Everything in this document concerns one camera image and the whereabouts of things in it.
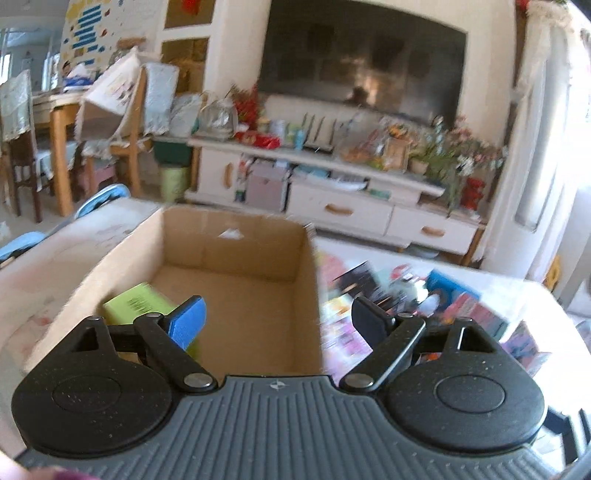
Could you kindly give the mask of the person left hand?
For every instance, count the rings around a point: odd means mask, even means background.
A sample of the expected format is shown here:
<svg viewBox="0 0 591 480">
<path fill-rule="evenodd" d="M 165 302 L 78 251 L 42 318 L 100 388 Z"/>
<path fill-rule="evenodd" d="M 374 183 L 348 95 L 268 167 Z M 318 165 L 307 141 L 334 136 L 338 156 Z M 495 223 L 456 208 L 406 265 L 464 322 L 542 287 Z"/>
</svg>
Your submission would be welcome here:
<svg viewBox="0 0 591 480">
<path fill-rule="evenodd" d="M 4 452 L 0 453 L 0 478 L 1 480 L 97 480 L 96 477 L 58 467 L 28 470 Z"/>
</svg>

